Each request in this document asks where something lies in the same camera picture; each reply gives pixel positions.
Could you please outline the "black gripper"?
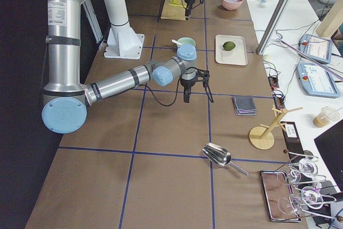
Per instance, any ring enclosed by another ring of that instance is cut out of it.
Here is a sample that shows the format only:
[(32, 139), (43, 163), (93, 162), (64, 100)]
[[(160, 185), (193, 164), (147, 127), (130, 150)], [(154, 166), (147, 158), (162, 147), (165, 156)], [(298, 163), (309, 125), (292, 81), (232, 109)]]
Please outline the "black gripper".
[(184, 88), (183, 101), (185, 103), (188, 103), (188, 100), (190, 100), (191, 88), (194, 86), (196, 81), (197, 81), (197, 73), (196, 72), (185, 73), (181, 77), (181, 85)]
[(185, 20), (189, 20), (189, 16), (191, 15), (192, 6), (195, 3), (195, 0), (185, 0), (186, 2), (186, 9), (185, 9)]

